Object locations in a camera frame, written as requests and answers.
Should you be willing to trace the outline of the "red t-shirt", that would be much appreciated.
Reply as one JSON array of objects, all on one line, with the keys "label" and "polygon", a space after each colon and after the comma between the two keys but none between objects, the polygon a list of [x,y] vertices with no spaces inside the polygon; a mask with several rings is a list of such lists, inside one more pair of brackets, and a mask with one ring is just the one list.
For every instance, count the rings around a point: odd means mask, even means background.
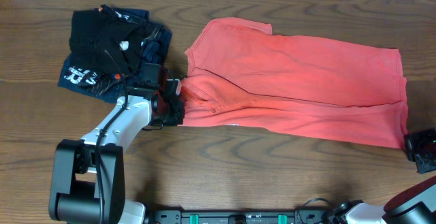
[{"label": "red t-shirt", "polygon": [[403,147],[407,81],[397,49],[275,35],[270,24],[218,18],[186,55],[186,126]]}]

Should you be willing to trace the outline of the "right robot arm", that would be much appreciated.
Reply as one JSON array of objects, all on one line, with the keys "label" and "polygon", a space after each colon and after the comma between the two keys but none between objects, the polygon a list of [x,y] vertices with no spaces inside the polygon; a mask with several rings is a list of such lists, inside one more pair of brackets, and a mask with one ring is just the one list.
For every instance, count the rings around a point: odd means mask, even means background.
[{"label": "right robot arm", "polygon": [[[417,173],[435,171],[435,130],[427,129],[405,136],[405,154],[416,164]],[[435,177],[394,196],[385,205],[361,200],[344,202],[331,210],[332,224],[435,224]]]}]

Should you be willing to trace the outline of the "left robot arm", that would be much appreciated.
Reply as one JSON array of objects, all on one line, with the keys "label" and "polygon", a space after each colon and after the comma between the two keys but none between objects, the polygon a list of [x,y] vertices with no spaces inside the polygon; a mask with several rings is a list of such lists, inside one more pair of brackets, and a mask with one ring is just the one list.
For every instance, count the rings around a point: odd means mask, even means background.
[{"label": "left robot arm", "polygon": [[123,155],[137,134],[180,125],[181,81],[147,63],[135,86],[125,84],[114,109],[79,140],[56,147],[48,213],[66,223],[145,223],[146,207],[125,196]]}]

